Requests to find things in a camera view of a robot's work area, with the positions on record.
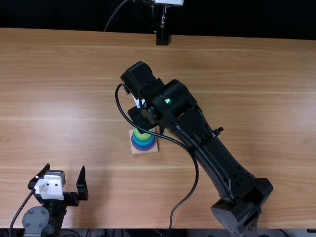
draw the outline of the wood grain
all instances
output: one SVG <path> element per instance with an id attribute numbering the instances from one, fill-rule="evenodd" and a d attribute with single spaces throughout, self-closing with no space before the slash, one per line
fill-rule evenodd
<path id="1" fill-rule="evenodd" d="M 164 47 L 154 35 L 0 29 L 1 228 L 46 163 L 65 171 L 69 191 L 86 167 L 89 201 L 68 208 L 64 228 L 168 227 L 194 166 L 161 139 L 158 153 L 131 155 L 114 90 L 139 60 L 164 82 L 182 81 L 236 159 L 272 182 L 260 228 L 315 227 L 316 42 L 173 36 Z M 210 211 L 218 199 L 201 171 L 174 227 L 221 228 Z"/>

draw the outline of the wooden base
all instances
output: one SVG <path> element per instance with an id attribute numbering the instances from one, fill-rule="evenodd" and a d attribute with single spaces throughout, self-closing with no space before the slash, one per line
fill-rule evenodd
<path id="1" fill-rule="evenodd" d="M 154 146 L 153 146 L 150 150 L 148 150 L 148 151 L 143 152 L 143 151 L 140 151 L 140 150 L 136 149 L 136 148 L 133 146 L 132 141 L 131 141 L 133 132 L 134 132 L 134 129 L 131 129 L 131 130 L 129 131 L 129 141 L 130 141 L 130 146 L 131 146 L 132 154 L 133 154 L 133 155 L 145 154 L 145 153 L 152 153 L 152 152 L 157 152 L 157 151 L 158 151 L 157 139 L 155 139 L 155 144 L 154 144 Z"/>

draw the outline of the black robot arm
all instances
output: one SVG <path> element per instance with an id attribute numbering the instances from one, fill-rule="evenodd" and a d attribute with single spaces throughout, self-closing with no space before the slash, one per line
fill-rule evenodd
<path id="1" fill-rule="evenodd" d="M 255 178 L 230 154 L 212 130 L 188 89 L 178 80 L 164 85 L 150 67 L 138 62 L 121 76 L 127 93 L 142 102 L 128 111 L 144 129 L 167 128 L 194 154 L 214 183 L 220 200 L 211 210 L 233 236 L 257 237 L 261 205 L 273 190 L 267 178 Z"/>
<path id="2" fill-rule="evenodd" d="M 24 237 L 59 237 L 67 206 L 78 206 L 80 200 L 88 200 L 84 166 L 76 184 L 78 192 L 64 192 L 65 183 L 65 173 L 50 170 L 49 164 L 30 180 L 28 188 L 42 206 L 32 207 L 24 214 Z"/>

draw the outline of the gray bracket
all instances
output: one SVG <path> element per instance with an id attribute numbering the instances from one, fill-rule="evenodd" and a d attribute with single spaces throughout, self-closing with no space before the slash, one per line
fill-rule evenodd
<path id="1" fill-rule="evenodd" d="M 49 212 L 45 207 L 35 206 L 23 216 L 22 224 L 25 228 L 24 237 L 40 237 L 42 229 L 49 222 Z"/>

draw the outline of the purple ring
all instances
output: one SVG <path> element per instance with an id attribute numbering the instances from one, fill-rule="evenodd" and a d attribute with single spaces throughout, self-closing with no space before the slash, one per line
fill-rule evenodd
<path id="1" fill-rule="evenodd" d="M 147 147 L 147 148 L 140 148 L 140 147 L 138 147 L 138 146 L 135 144 L 135 142 L 134 142 L 134 140 L 133 140 L 132 138 L 131 138 L 131 142 L 132 142 L 132 145 L 133 145 L 137 150 L 142 151 L 142 152 L 146 152 L 146 151 L 148 151 L 148 150 L 150 150 L 151 148 L 154 147 L 154 145 L 155 145 L 155 143 L 156 143 L 156 137 L 155 137 L 155 139 L 154 139 L 154 142 L 153 142 L 149 147 Z"/>

